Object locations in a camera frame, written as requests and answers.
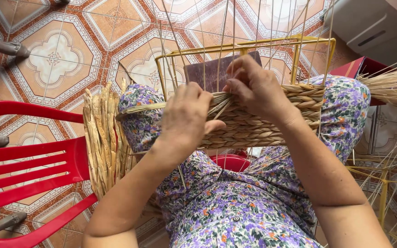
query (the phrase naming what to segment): purple floral fabric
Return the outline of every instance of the purple floral fabric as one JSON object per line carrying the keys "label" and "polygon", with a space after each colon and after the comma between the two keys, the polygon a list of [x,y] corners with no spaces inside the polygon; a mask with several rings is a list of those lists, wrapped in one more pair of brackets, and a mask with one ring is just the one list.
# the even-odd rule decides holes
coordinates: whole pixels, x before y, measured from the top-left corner
{"label": "purple floral fabric", "polygon": [[[317,76],[311,83],[322,80]],[[152,88],[130,85],[119,110],[161,101]],[[327,76],[320,139],[342,162],[361,137],[369,103],[361,82]],[[124,119],[134,152],[154,143],[162,113],[144,111]],[[311,232],[316,223],[312,205],[287,147],[268,147],[244,172],[221,169],[201,151],[179,168],[156,190],[171,247],[321,247]]]}

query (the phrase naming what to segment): tiled floor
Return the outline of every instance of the tiled floor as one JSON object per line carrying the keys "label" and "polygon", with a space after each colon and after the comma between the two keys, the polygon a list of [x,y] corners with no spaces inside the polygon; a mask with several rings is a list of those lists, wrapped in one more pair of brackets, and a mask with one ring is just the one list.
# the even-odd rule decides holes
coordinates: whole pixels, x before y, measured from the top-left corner
{"label": "tiled floor", "polygon": [[[165,50],[170,52],[178,49],[175,38],[179,47],[184,49],[218,45],[222,34],[225,43],[232,43],[232,37],[235,37],[235,42],[251,41],[256,37],[270,38],[271,35],[283,37],[291,27],[293,34],[300,33],[303,19],[298,19],[298,16],[306,4],[305,0],[237,0],[234,16],[232,1],[228,3],[227,13],[224,11],[225,0],[196,0],[197,5],[191,0],[163,1],[170,12],[169,18],[176,37],[167,28],[167,15],[162,0],[71,0],[67,6],[55,0],[0,0],[0,41],[21,42],[31,51],[30,57],[25,60],[15,60],[0,54],[0,100],[30,102],[82,113],[81,96],[85,89],[96,93],[107,81],[113,81],[114,89],[119,89],[124,77],[120,64],[126,67],[138,83],[162,91],[154,62],[154,57],[162,53],[162,42]],[[309,2],[305,35],[320,34],[323,24],[319,17],[329,3],[328,0]],[[161,36],[157,31],[156,18],[163,24]],[[328,35],[328,31],[324,30],[321,36]],[[323,74],[327,46],[319,44],[315,48],[306,45],[303,49],[299,64],[302,74],[308,75],[310,64],[312,76]],[[266,65],[270,57],[269,50],[262,48],[259,52],[263,65]],[[217,58],[215,56],[207,56],[207,59]],[[344,42],[338,40],[330,69],[358,57]],[[185,63],[196,63],[198,59],[202,61],[200,56],[189,57]],[[182,60],[176,58],[174,63],[179,81],[184,82]],[[280,81],[287,83],[291,65],[292,50],[282,47],[274,54],[271,69]],[[173,92],[170,83],[167,84],[167,92]],[[379,129],[375,152],[387,153],[394,148],[397,139],[397,106],[383,106],[377,117]],[[357,151],[367,151],[369,128],[366,127]],[[81,124],[66,121],[7,115],[0,116],[0,134],[10,137],[9,146],[22,146],[80,137],[84,135],[84,130]],[[19,186],[12,185],[2,190]],[[28,217],[13,233],[3,231],[0,237],[27,234],[89,194],[91,189],[86,181],[1,207],[0,219],[13,211],[26,211]],[[94,206],[85,210],[38,246],[78,247],[93,210]],[[142,247],[168,246],[168,237],[161,220],[142,218],[136,227]],[[317,232],[320,239],[321,234],[322,231]]]}

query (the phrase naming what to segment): chair backrest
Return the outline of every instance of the chair backrest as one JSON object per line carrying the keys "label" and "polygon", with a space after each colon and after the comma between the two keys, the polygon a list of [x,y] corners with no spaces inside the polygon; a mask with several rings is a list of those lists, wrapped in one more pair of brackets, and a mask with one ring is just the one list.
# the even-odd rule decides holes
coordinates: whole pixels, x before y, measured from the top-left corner
{"label": "chair backrest", "polygon": [[[0,101],[0,115],[6,114],[30,115],[61,121],[83,123],[83,117],[80,114],[69,113],[61,110],[17,101]],[[0,175],[2,175],[20,170],[35,168],[38,166],[47,166],[59,163],[59,165],[57,166],[45,167],[45,169],[39,169],[19,175],[0,178],[0,189],[37,178],[43,178],[50,175],[58,173],[62,174],[63,172],[66,172],[62,176],[37,181],[34,183],[16,187],[14,189],[0,192],[0,207],[48,190],[90,179],[85,137],[46,144],[0,148],[0,162],[20,158],[28,158],[37,155],[46,155],[50,153],[55,154],[32,160],[0,165]],[[81,208],[81,205],[77,208],[77,210],[72,208],[73,212],[70,215],[69,212],[71,212],[71,209],[69,209],[69,212],[66,212],[66,218],[57,218],[57,221],[54,222],[54,227],[56,228],[61,224],[62,226],[65,225],[68,221],[70,221],[77,214],[82,212],[87,206],[89,206],[87,204],[93,204],[94,202],[96,202],[96,197],[94,195],[91,195],[90,200],[87,200],[83,204],[84,208]],[[45,232],[45,226],[40,228],[42,229],[41,232],[43,233],[43,236],[45,235],[43,239],[42,237],[39,239],[36,238],[34,242],[41,242],[42,240],[53,234],[56,230],[58,230],[57,228],[52,233]]]}

